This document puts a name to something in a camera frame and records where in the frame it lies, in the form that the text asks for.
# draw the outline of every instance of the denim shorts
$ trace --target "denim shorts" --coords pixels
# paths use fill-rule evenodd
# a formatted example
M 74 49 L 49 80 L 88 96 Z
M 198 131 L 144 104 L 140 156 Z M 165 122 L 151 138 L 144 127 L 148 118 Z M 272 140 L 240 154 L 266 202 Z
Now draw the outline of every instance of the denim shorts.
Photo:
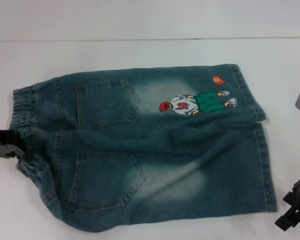
M 74 228 L 277 211 L 266 116 L 237 65 L 74 73 L 13 102 L 16 167 Z

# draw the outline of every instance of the black clamp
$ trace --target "black clamp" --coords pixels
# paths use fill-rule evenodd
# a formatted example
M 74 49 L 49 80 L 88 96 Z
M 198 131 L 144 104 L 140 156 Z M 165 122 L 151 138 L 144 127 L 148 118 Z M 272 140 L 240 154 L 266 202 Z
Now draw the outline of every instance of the black clamp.
M 25 144 L 16 130 L 0 130 L 0 158 L 21 159 L 25 154 Z
M 286 231 L 290 227 L 295 227 L 300 222 L 300 180 L 293 185 L 292 192 L 288 192 L 283 200 L 291 208 L 275 221 L 274 224 L 283 231 Z

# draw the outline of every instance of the red hair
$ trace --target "red hair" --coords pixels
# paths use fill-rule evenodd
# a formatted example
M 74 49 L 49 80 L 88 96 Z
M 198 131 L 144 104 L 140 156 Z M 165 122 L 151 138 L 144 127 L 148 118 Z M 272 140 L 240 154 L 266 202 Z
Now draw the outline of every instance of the red hair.
M 167 111 L 167 110 L 169 110 L 169 108 L 170 108 L 170 104 L 167 101 L 164 101 L 163 103 L 161 103 L 160 107 L 159 107 L 161 112 L 162 111 Z

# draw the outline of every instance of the embroidered patch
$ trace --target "embroidered patch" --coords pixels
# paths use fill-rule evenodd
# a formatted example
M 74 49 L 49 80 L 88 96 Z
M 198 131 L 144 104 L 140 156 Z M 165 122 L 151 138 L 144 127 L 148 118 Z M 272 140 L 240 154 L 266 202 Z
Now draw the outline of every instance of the embroidered patch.
M 226 81 L 223 78 L 219 77 L 219 76 L 214 76 L 213 77 L 213 82 L 215 84 L 221 85 L 221 84 L 224 84 Z
M 160 111 L 174 110 L 177 114 L 193 116 L 199 112 L 212 113 L 223 111 L 226 108 L 235 108 L 237 99 L 232 97 L 226 103 L 218 100 L 218 97 L 229 96 L 230 92 L 222 90 L 218 92 L 206 91 L 195 96 L 179 95 L 170 102 L 165 101 L 160 104 Z

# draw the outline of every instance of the orange basketball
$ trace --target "orange basketball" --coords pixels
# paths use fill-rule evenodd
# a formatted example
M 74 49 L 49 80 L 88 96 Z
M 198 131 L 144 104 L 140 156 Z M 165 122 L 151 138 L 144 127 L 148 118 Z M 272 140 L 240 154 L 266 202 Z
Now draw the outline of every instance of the orange basketball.
M 213 82 L 214 82 L 215 84 L 221 85 L 221 84 L 224 84 L 226 81 L 223 80 L 223 79 L 222 79 L 221 77 L 219 77 L 219 76 L 214 76 L 214 77 L 213 77 Z

